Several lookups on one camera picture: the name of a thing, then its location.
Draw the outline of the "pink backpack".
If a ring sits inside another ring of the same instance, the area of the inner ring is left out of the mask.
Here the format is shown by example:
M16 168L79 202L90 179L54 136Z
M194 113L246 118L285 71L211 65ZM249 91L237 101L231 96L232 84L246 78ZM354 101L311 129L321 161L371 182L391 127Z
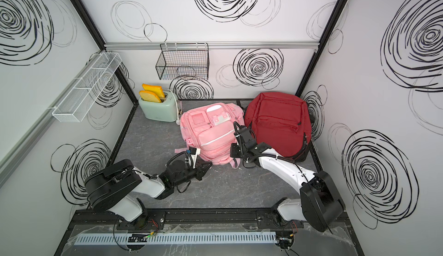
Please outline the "pink backpack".
M214 165L239 167L239 158L230 156L236 144L234 123L244 125L243 109L234 103L215 103L182 114L180 129L188 147L200 150L200 158Z

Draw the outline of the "red and black backpack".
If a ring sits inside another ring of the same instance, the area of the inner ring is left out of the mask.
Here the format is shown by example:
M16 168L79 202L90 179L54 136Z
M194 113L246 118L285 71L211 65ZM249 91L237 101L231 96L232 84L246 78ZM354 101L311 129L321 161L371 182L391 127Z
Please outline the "red and black backpack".
M308 141L308 136L303 135L302 147L298 153L293 156L289 156L294 163L301 163L306 160L311 148L311 141Z

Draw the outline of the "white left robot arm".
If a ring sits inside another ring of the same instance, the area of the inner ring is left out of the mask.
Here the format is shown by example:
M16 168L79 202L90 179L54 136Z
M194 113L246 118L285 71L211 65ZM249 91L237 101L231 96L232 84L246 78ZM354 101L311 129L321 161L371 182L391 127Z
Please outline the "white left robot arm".
M149 218L147 208L140 199L133 198L132 193L165 199L179 190L181 184L188 184L193 179L202 180L211 167L211 162L202 160L191 165L184 160L174 160L160 175L150 175L125 159L84 181L87 201L96 212L113 212L128 223L145 222Z

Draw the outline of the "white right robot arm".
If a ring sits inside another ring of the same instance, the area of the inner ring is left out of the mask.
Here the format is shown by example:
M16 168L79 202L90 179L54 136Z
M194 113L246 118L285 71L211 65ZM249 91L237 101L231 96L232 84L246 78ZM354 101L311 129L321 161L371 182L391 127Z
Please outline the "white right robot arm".
M257 143L250 129L238 122L234 122L234 137L236 143L230 149L232 158L272 172L299 194L298 199L284 198L276 204L277 214L284 221L306 221L317 231L324 232L346 210L339 190L325 171L307 170L270 145Z

